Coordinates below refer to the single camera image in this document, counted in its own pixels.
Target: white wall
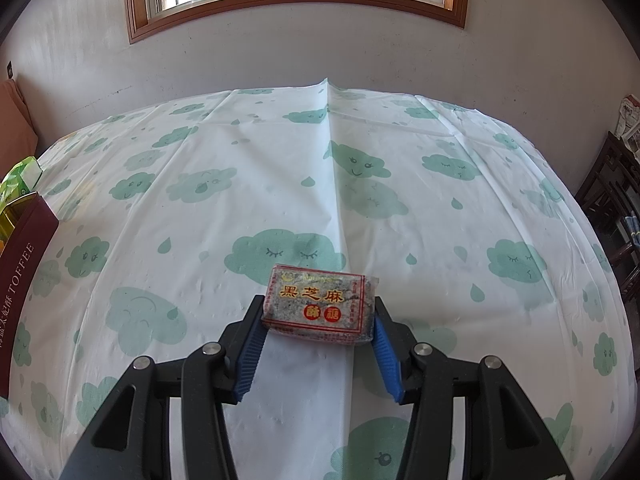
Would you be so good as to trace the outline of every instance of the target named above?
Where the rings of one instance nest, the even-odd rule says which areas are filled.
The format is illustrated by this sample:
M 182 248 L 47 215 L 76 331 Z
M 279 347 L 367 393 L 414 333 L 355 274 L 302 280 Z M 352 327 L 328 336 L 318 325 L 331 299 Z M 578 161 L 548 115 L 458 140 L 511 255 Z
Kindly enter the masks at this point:
M 392 10 L 238 10 L 129 45 L 123 0 L 33 0 L 0 47 L 42 144 L 124 110 L 229 88 L 412 92 L 513 124 L 576 190 L 640 95 L 640 62 L 601 0 L 469 0 L 465 30 Z

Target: silver bolt head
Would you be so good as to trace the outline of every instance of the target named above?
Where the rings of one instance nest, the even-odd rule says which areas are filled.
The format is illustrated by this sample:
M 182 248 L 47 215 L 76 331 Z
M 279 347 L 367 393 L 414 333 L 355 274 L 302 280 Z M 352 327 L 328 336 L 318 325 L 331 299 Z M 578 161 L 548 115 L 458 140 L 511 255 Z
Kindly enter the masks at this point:
M 414 346 L 414 352 L 418 355 L 431 355 L 433 352 L 433 347 L 427 343 L 418 343 Z
M 133 361 L 133 369 L 144 370 L 150 364 L 151 364 L 151 359 L 149 359 L 146 355 L 136 357 L 135 361 Z
M 484 364 L 487 368 L 491 368 L 491 370 L 496 370 L 502 366 L 502 361 L 500 361 L 499 357 L 495 355 L 488 355 L 484 358 Z
M 215 342 L 206 343 L 202 347 L 202 353 L 204 355 L 215 355 L 219 353 L 221 350 L 222 350 L 222 346 L 220 345 L 220 343 L 215 343 Z

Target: red label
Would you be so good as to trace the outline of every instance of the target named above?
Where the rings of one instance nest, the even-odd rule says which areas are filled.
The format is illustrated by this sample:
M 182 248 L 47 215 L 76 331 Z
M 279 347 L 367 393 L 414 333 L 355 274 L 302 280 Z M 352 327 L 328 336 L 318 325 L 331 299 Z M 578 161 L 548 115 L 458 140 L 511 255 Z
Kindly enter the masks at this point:
M 24 299 L 58 219 L 41 196 L 27 206 L 0 256 L 0 397 L 9 396 L 15 332 Z
M 324 311 L 324 318 L 330 323 L 340 320 L 341 315 L 340 309 L 336 306 L 328 306 Z
M 316 304 L 309 303 L 305 307 L 305 317 L 307 319 L 310 319 L 311 321 L 318 319 L 320 317 L 320 307 L 317 306 Z

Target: blue object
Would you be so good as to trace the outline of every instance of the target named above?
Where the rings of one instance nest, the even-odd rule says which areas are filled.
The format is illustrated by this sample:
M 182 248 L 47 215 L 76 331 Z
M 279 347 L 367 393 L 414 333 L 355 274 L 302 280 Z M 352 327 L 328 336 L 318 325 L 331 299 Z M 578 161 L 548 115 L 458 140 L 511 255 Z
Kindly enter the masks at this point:
M 236 364 L 238 376 L 236 377 L 236 384 L 234 386 L 234 397 L 238 402 L 240 402 L 244 394 L 251 389 L 255 369 L 258 366 L 266 337 L 267 329 L 262 324 L 261 316 L 257 316 L 254 319 L 254 324 L 251 327 Z
M 385 381 L 385 388 L 394 398 L 395 402 L 401 402 L 404 397 L 404 389 L 402 389 L 402 376 L 400 363 L 396 358 L 396 353 L 391 346 L 391 341 L 385 332 L 385 327 L 376 313 L 373 323 L 373 352 L 378 361 L 378 368 L 382 374 L 382 380 Z

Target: dark wooden furniture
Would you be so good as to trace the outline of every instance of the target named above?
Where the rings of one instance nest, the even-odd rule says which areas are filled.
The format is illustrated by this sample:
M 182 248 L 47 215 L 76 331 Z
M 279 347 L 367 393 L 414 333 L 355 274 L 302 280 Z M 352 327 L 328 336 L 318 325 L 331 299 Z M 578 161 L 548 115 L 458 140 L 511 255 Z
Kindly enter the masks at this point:
M 638 201 L 631 198 L 632 194 L 640 198 L 640 164 L 624 143 L 609 132 L 575 200 L 603 242 L 625 303 L 640 292 L 640 246 L 633 244 L 631 231 L 625 224 L 625 217 L 640 218 L 634 205 Z M 623 241 L 621 236 L 617 246 L 611 247 L 618 222 L 625 229 L 629 241 Z

